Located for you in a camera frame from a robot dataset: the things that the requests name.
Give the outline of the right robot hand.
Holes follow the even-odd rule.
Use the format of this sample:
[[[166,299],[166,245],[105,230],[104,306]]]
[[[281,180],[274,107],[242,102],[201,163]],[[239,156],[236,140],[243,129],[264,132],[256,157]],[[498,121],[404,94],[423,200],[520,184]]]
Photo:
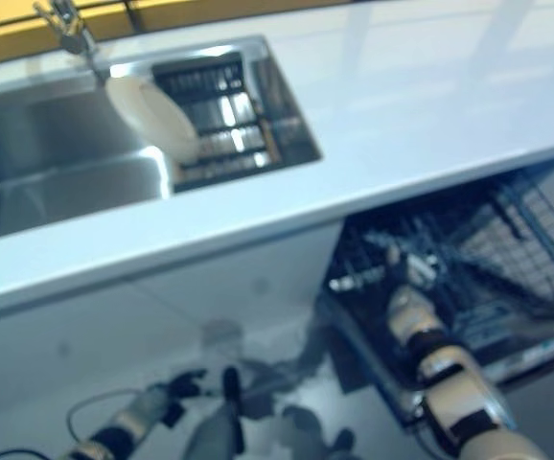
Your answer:
[[[437,270],[418,255],[397,252],[389,255],[387,262],[390,275],[398,284],[407,284],[417,289],[430,291],[439,281]]]

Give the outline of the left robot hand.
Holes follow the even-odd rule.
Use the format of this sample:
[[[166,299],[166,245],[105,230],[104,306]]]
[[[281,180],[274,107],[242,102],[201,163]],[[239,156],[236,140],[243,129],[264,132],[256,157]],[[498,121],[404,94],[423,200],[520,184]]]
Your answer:
[[[193,369],[172,378],[168,383],[171,398],[188,399],[202,394],[201,380],[206,376],[206,369]]]

